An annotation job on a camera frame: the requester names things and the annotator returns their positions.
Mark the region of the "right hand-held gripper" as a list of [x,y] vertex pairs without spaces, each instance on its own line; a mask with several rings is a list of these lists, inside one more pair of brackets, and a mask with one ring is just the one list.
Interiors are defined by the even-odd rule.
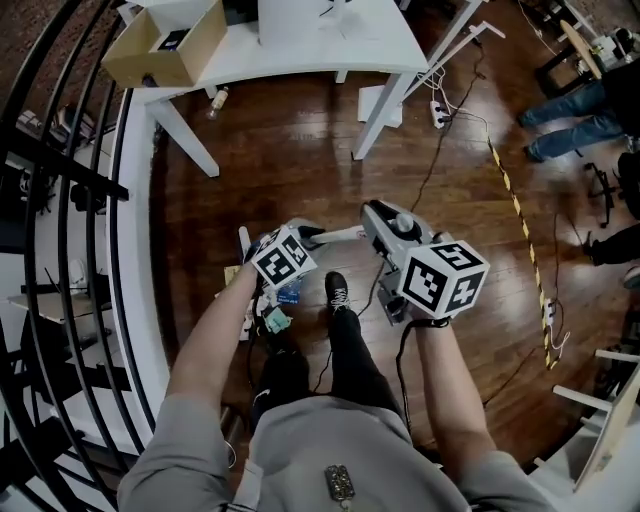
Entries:
[[383,200],[361,207],[361,224],[384,261],[378,298],[393,325],[405,321],[412,305],[435,319],[471,308],[490,265],[463,240],[430,232],[412,212]]

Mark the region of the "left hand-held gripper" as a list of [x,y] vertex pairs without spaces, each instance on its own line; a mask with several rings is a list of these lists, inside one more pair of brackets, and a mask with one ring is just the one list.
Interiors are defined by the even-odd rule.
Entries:
[[266,235],[250,260],[264,280],[264,287],[280,289],[317,268],[307,251],[317,250],[324,243],[313,236],[301,236],[299,241],[293,231],[299,235],[319,235],[325,229],[313,221],[298,217],[289,220],[286,225]]

